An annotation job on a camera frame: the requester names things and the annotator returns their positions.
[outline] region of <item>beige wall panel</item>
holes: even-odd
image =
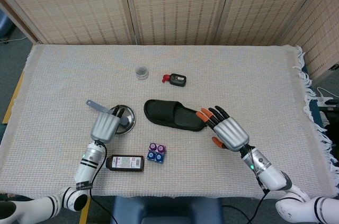
[[[266,46],[305,0],[227,0],[215,44]]]
[[[14,1],[49,44],[132,44],[123,0]]]
[[[281,44],[300,45],[315,79],[339,61],[339,0],[308,0]]]
[[[141,44],[204,45],[210,44],[225,0],[133,1]]]

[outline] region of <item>fringe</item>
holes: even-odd
[[[299,77],[302,80],[304,86],[306,87],[305,89],[305,103],[306,106],[304,106],[303,110],[305,114],[309,117],[309,119],[313,122],[314,128],[316,130],[316,133],[318,135],[318,140],[322,143],[323,146],[323,151],[325,154],[325,157],[327,159],[327,162],[329,163],[330,171],[333,174],[333,178],[336,184],[336,191],[339,194],[339,167],[334,166],[333,164],[338,163],[338,161],[334,158],[334,156],[331,154],[332,150],[332,141],[323,133],[326,131],[326,129],[320,127],[317,125],[312,116],[312,112],[309,108],[309,103],[311,100],[316,100],[316,93],[310,88],[312,85],[312,80],[309,78],[309,76],[302,71],[302,68],[305,65],[304,61],[304,55],[305,53],[302,51],[301,47],[296,46],[298,49],[298,66],[294,66],[293,68],[299,70]]]

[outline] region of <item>black stripe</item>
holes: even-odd
[[[70,199],[70,197],[71,197],[75,192],[77,192],[77,191],[72,192],[72,193],[69,195],[68,199],[67,199],[67,202],[66,202],[66,207],[67,207],[67,209],[69,209],[69,207],[68,207],[68,200]]]
[[[53,199],[54,199],[54,202],[55,202],[55,212],[54,212],[54,215],[53,217],[55,217],[56,215],[58,215],[59,211],[60,211],[60,205],[59,205],[59,201],[58,199],[55,197],[55,195],[51,196]]]
[[[279,202],[279,201],[281,201],[281,200],[284,200],[284,199],[294,199],[294,200],[297,200],[297,201],[299,201],[299,202],[301,202],[301,203],[302,203],[302,201],[301,201],[301,200],[299,200],[299,199],[296,199],[296,198],[292,198],[291,196],[289,196],[289,197],[287,197],[287,198],[279,199],[277,202]]]
[[[318,215],[318,211],[317,211],[317,204],[318,204],[318,202],[319,202],[320,199],[321,199],[321,198],[317,198],[316,201],[314,202],[314,213],[315,213],[317,219],[319,220],[319,222],[320,222],[320,223],[323,223],[323,222],[320,220],[319,215]]]
[[[323,215],[323,203],[324,201],[326,200],[327,198],[323,198],[323,200],[320,202],[320,207],[319,207],[319,210],[320,210],[320,216],[322,217],[323,219],[323,223],[327,224],[325,218],[324,218],[324,215]]]
[[[54,201],[53,201],[53,199],[50,197],[50,196],[48,196],[48,198],[52,201],[52,206],[53,206],[53,210],[52,210],[52,214],[51,214],[51,216],[49,217],[49,219],[50,218],[52,218],[53,217],[53,215],[54,215],[54,211],[55,211],[55,204],[54,204]]]
[[[61,207],[64,208],[64,200],[65,200],[65,196],[66,196],[66,193],[67,191],[69,191],[70,187],[68,187],[68,189],[64,192],[64,195],[63,195],[63,202],[62,202],[62,205]]]
[[[88,160],[88,159],[82,159],[82,161],[84,161],[84,162],[89,162],[89,163],[92,163],[92,164],[95,164],[95,165],[99,165],[99,163],[92,162],[92,161],[90,161],[90,160]]]
[[[298,197],[301,198],[301,200],[302,200],[304,203],[306,202],[306,200],[305,200],[302,196],[300,196],[298,193],[293,192],[293,191],[289,191],[289,193],[293,193],[294,195],[297,195]]]
[[[97,167],[95,167],[95,166],[92,166],[92,165],[90,165],[90,164],[87,164],[87,163],[82,163],[82,162],[80,162],[80,164],[82,164],[82,165],[85,165],[85,166],[88,166],[88,167],[93,167],[94,169],[96,169]]]

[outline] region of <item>cable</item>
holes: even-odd
[[[260,199],[260,202],[255,209],[254,215],[252,216],[252,218],[250,218],[250,220],[246,224],[250,224],[251,221],[255,218],[256,214],[258,213],[259,207],[260,207],[261,203],[263,202],[263,200],[265,199],[265,197],[267,196],[267,194],[268,194],[268,192],[265,193],[265,195],[263,195],[263,197]]]
[[[332,95],[332,96],[334,96],[334,97],[336,97],[336,98],[339,98],[339,96],[337,96],[337,95],[331,93],[330,91],[328,91],[328,90],[326,90],[326,89],[324,89],[324,88],[322,88],[322,87],[317,87],[317,91],[320,93],[320,96],[321,96],[322,98],[323,98],[324,96],[323,96],[323,94],[321,93],[321,91],[319,91],[319,89],[321,89],[321,90],[323,90],[323,91],[326,91],[327,93],[329,93],[330,95]]]
[[[245,218],[248,220],[248,223],[251,223],[251,224],[252,224],[252,222],[251,222],[251,220],[249,219],[249,217],[248,217],[242,210],[240,210],[239,208],[236,208],[236,207],[234,207],[234,206],[232,206],[232,205],[228,205],[228,204],[222,205],[221,207],[228,207],[228,208],[232,208],[232,209],[237,210],[237,211],[240,212],[243,216],[245,216]]]
[[[252,164],[253,164],[253,171],[254,171],[254,174],[255,174],[255,178],[258,180],[259,177],[258,177],[258,174],[256,172],[256,168],[255,168],[255,163],[254,163],[254,158],[253,158],[251,147],[249,147],[249,157],[251,158],[251,161],[252,161]]]
[[[0,43],[4,43],[4,42],[11,42],[11,41],[17,41],[17,40],[24,40],[24,39],[27,39],[27,37],[24,37],[22,39],[16,39],[16,40],[6,40],[6,41],[0,41]]]
[[[256,207],[256,209],[255,209],[255,212],[254,212],[252,218],[249,218],[242,210],[240,210],[239,208],[236,208],[236,207],[234,207],[234,206],[232,206],[232,205],[227,205],[227,204],[225,204],[225,205],[222,205],[221,207],[228,207],[228,208],[232,208],[232,209],[237,210],[237,211],[240,212],[243,216],[245,216],[245,218],[248,220],[248,222],[247,222],[246,224],[252,224],[252,220],[255,218],[256,214],[258,213],[259,207],[260,207],[261,203],[264,201],[264,199],[265,199],[265,197],[267,196],[267,194],[268,194],[268,192],[265,193],[265,194],[263,195],[263,197],[260,199],[260,202],[259,202],[259,204],[257,205],[257,207]]]
[[[106,161],[106,158],[107,158],[107,147],[100,142],[100,144],[105,148],[105,157],[101,163],[101,166],[99,167],[99,169],[96,171],[94,177],[93,177],[93,180],[92,180],[92,184],[94,183],[94,180],[97,176],[97,174],[99,173],[99,171],[101,170],[102,166],[104,165],[105,161]],[[93,195],[92,195],[92,189],[90,189],[90,196],[91,196],[91,199],[97,203],[98,206],[100,206],[103,210],[105,210],[106,212],[108,212],[110,214],[110,216],[112,217],[112,219],[116,222],[116,224],[118,224],[117,220],[115,219],[115,217],[113,216],[113,214],[111,213],[111,211],[107,210],[105,207],[102,206],[101,203],[97,202],[94,198],[93,198]]]

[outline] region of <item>orange fingertip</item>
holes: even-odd
[[[219,139],[217,139],[216,137],[212,137],[212,141],[214,144],[216,144],[218,147],[224,149],[224,143],[220,142]]]
[[[201,111],[210,118],[213,114],[207,109],[202,108]]]
[[[207,122],[208,118],[206,116],[204,116],[202,113],[200,113],[199,111],[196,111],[195,113],[197,115],[197,117],[199,117],[202,121]]]

